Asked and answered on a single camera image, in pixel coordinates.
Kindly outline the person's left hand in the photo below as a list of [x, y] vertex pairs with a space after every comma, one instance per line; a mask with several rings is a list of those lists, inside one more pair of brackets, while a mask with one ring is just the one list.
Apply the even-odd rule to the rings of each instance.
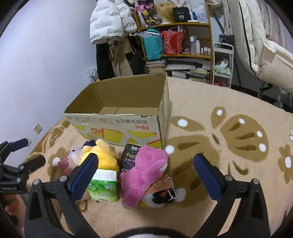
[[11, 216], [16, 216], [19, 212], [19, 201], [16, 194], [4, 194], [3, 196], [8, 203], [5, 206], [5, 211]]

